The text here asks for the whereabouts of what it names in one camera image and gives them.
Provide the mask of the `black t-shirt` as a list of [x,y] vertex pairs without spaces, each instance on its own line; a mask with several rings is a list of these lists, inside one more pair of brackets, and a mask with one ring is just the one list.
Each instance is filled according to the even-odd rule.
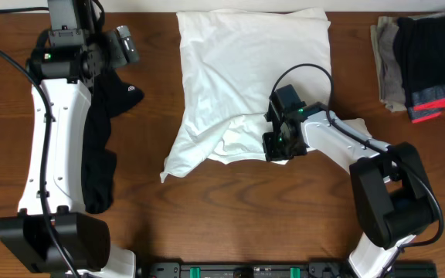
[[83,133],[81,181],[86,212],[100,214],[113,204],[117,155],[106,149],[113,117],[128,112],[144,98],[138,87],[125,83],[115,70],[95,80]]

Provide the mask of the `white t-shirt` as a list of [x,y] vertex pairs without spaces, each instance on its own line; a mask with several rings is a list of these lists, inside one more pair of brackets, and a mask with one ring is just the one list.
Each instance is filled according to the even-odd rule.
[[161,179],[183,178],[206,159],[263,160],[274,86],[293,86],[309,104],[328,102],[330,22],[322,8],[179,12],[177,20],[185,111]]

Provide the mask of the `grey folded garment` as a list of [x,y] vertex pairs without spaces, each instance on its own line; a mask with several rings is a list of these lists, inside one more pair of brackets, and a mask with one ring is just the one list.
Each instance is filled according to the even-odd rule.
[[[429,15],[412,15],[411,19],[445,17],[445,12]],[[405,93],[399,65],[393,52],[393,43],[398,32],[397,18],[380,16],[376,25],[370,26],[372,50],[375,58],[379,100],[391,112],[406,111]]]

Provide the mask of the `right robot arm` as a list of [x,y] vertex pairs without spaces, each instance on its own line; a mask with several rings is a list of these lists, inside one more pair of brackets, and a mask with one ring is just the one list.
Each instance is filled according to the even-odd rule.
[[304,143],[350,176],[363,234],[348,258],[357,277],[384,277],[405,249],[435,243],[443,213],[418,151],[355,129],[323,104],[298,111]]

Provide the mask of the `black folded shorts red trim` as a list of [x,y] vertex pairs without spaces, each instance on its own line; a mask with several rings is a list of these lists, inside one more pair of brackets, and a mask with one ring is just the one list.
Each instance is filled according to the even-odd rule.
[[445,16],[397,19],[393,52],[409,118],[433,119],[445,110]]

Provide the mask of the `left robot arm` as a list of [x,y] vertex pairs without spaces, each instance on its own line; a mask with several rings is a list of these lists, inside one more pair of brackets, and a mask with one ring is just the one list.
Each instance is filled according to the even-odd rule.
[[106,222],[87,208],[88,161],[109,171],[107,123],[143,94],[117,68],[139,59],[130,30],[62,25],[42,33],[23,73],[32,83],[29,173],[17,213],[0,218],[0,241],[31,273],[135,277],[136,255],[115,246]]

